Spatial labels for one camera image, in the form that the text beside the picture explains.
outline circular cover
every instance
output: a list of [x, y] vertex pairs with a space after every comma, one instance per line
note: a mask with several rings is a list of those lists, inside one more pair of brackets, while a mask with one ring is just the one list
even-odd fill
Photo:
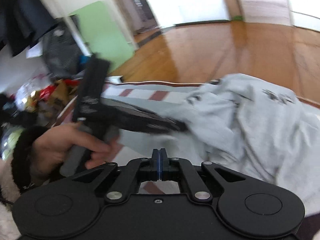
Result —
[[304, 206], [292, 192], [271, 184], [234, 182], [218, 201], [223, 220], [237, 231], [262, 237], [283, 236], [304, 217]]
[[77, 186], [73, 190], [70, 185], [68, 190], [57, 193], [52, 188], [48, 188], [49, 192], [42, 189], [39, 191], [42, 194], [37, 194], [40, 188], [36, 188], [23, 194], [14, 204], [12, 212], [21, 234], [36, 238], [61, 238], [89, 226], [99, 213], [99, 203], [93, 193], [83, 192], [82, 185]]

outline light gray cloth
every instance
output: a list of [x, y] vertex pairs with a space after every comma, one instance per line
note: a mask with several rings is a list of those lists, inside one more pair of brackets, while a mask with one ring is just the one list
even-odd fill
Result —
[[153, 147], [276, 184], [298, 195], [307, 215], [320, 211], [320, 121], [293, 91], [232, 74], [161, 114], [186, 122], [191, 132], [150, 136]]

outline metal bolt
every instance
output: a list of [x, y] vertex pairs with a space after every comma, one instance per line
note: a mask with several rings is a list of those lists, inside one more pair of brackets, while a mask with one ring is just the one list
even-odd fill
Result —
[[198, 191], [197, 193], [195, 193], [195, 198], [200, 199], [200, 200], [205, 200], [210, 198], [210, 193], [206, 192], [206, 191]]
[[107, 198], [111, 200], [117, 200], [122, 198], [122, 193], [119, 191], [111, 191], [107, 194]]
[[163, 202], [163, 200], [162, 199], [155, 199], [155, 201], [154, 201], [156, 204], [161, 204], [162, 202]]

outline green board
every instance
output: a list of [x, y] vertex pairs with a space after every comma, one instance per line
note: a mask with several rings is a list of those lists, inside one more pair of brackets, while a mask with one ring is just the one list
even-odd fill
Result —
[[127, 43], [102, 1], [89, 4], [73, 14], [79, 17], [80, 32], [90, 50], [98, 53], [99, 58], [112, 62], [110, 72], [133, 56], [133, 46]]

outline person's left hand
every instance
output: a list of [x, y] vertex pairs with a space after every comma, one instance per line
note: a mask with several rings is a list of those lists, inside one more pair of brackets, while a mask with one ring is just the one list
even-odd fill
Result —
[[37, 177], [47, 177], [59, 164], [68, 157], [68, 151], [73, 145], [79, 145], [92, 150], [91, 159], [85, 163], [87, 169], [105, 163], [106, 157], [116, 147], [113, 138], [109, 144], [96, 137], [79, 131], [79, 123], [68, 123], [49, 129], [33, 143], [31, 166]]

